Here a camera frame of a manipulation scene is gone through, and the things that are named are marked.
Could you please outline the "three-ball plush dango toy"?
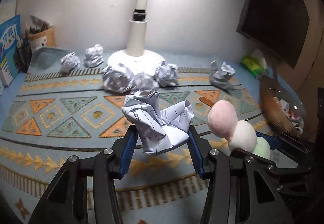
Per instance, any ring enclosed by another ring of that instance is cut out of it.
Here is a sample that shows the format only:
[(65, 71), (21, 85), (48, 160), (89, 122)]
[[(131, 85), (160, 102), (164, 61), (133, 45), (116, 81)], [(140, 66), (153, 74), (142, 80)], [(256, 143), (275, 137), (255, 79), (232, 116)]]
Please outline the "three-ball plush dango toy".
[(207, 124), (210, 131), (226, 139), (230, 151), (242, 149), (270, 159), (270, 144), (263, 137), (258, 137), (253, 126), (245, 120), (239, 120), (234, 106), (224, 100), (212, 102), (211, 100), (200, 97), (199, 100), (210, 106)]

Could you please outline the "paper ball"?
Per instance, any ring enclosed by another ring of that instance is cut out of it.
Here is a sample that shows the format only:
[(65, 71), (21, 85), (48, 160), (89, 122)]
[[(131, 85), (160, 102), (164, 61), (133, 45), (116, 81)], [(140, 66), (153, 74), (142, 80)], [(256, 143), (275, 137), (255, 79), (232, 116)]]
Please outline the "paper ball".
[(125, 97), (122, 111), (127, 120), (135, 125), (143, 152), (148, 155), (166, 153), (188, 141), (191, 119), (194, 118), (188, 100), (160, 110), (158, 92), (133, 94)]
[(102, 70), (103, 88), (114, 93), (125, 93), (133, 85), (133, 72), (122, 63), (107, 65)]
[(153, 76), (146, 73), (139, 73), (134, 75), (132, 79), (131, 94), (149, 95), (150, 93), (157, 91), (158, 88), (159, 84)]
[(155, 71), (155, 80), (160, 87), (171, 87), (178, 84), (178, 66), (163, 61)]
[(103, 47), (100, 44), (95, 44), (94, 47), (86, 49), (84, 60), (85, 67), (94, 68), (103, 62)]
[(224, 61), (221, 65), (217, 60), (211, 62), (211, 71), (209, 81), (211, 85), (223, 89), (232, 89), (230, 79), (234, 76), (236, 70)]
[(75, 55), (75, 52), (65, 55), (60, 60), (60, 71), (63, 73), (69, 73), (72, 70), (79, 69), (79, 67), (80, 59)]

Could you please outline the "wicker waste basket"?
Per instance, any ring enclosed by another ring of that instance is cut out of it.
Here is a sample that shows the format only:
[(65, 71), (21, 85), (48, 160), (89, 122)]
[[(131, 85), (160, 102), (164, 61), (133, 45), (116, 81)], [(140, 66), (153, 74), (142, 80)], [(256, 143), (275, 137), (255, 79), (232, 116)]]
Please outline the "wicker waste basket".
[(295, 137), (302, 136), (306, 118), (304, 106), (278, 81), (268, 76), (260, 78), (260, 104), (266, 118), (276, 130)]

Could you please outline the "patterned blue woven mat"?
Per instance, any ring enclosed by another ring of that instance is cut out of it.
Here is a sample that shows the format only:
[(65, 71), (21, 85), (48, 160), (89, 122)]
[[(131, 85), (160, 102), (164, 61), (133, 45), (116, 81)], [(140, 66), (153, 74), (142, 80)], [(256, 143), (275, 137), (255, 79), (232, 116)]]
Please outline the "patterned blue woven mat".
[[(43, 50), (25, 79), (16, 78), (1, 95), (1, 208), (18, 223), (27, 223), (32, 210), (70, 155), (96, 155), (122, 137), (129, 127), (121, 107), (124, 96), (102, 90), (101, 69), (59, 72), (63, 50)], [(180, 68), (178, 87), (162, 88), (164, 109), (188, 100), (192, 124), (214, 148), (227, 153), (227, 143), (209, 132), (209, 106), (200, 101), (231, 102), (240, 119), (260, 132), (271, 129), (261, 112), (259, 82), (237, 67), (226, 93), (209, 83), (208, 70)], [(209, 182), (194, 172), (187, 146), (159, 156), (134, 152), (126, 177), (116, 182), (125, 223), (199, 223)]]

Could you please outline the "green tissue pack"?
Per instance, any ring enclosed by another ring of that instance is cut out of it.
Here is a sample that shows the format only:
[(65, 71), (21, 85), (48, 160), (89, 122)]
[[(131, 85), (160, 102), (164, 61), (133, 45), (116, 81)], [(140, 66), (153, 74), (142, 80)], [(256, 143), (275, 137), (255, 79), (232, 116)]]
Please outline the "green tissue pack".
[(250, 72), (254, 78), (260, 79), (262, 76), (268, 76), (268, 65), (263, 53), (256, 49), (252, 54), (244, 56), (241, 65)]

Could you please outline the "black mesh pen cup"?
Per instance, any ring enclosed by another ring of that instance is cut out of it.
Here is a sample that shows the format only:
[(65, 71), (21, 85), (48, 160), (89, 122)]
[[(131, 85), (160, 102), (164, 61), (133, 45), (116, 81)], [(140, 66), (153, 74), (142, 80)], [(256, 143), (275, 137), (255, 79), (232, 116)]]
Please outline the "black mesh pen cup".
[(18, 58), (20, 70), (23, 73), (27, 73), (32, 58), (32, 49), (26, 37), (22, 39), (18, 36), (15, 54)]

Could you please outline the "black monitor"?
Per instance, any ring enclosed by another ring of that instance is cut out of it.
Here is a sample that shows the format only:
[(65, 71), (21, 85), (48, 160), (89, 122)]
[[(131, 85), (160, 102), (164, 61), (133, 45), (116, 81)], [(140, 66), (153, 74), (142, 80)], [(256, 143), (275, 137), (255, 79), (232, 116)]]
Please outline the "black monitor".
[(303, 0), (245, 0), (237, 31), (294, 68), (309, 27)]

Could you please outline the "white desk lamp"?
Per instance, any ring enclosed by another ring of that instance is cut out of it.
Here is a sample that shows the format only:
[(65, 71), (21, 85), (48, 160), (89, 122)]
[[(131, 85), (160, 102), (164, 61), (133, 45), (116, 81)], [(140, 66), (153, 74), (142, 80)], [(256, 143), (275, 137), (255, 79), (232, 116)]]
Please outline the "white desk lamp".
[(130, 20), (129, 38), (126, 49), (113, 53), (107, 59), (109, 66), (123, 64), (135, 75), (146, 73), (155, 74), (165, 59), (158, 53), (144, 48), (146, 41), (147, 23), (146, 9), (148, 0), (136, 0), (136, 6)]

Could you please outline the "wooden pen holder box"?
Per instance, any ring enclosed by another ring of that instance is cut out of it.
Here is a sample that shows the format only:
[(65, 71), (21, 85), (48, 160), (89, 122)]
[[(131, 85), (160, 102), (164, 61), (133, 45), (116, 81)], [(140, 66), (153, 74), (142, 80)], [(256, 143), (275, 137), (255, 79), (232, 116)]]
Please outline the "wooden pen holder box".
[(55, 27), (49, 22), (42, 20), (34, 15), (30, 15), (31, 21), (35, 27), (27, 26), (26, 34), (32, 50), (49, 46), (55, 47)]

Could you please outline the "blue study book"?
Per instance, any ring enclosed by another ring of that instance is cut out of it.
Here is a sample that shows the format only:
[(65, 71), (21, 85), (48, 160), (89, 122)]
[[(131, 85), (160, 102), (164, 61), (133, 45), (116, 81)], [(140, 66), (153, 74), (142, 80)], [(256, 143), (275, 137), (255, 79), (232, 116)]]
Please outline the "blue study book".
[(1, 82), (8, 87), (17, 76), (19, 67), (15, 55), (21, 34), (20, 15), (16, 15), (1, 24)]

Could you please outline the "white paper stack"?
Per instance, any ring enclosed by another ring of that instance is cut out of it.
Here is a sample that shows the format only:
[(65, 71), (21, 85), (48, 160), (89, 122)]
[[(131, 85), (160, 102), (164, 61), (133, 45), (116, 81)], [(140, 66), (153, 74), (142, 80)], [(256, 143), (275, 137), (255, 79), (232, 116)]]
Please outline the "white paper stack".
[(16, 16), (17, 0), (1, 0), (0, 3), (0, 24)]

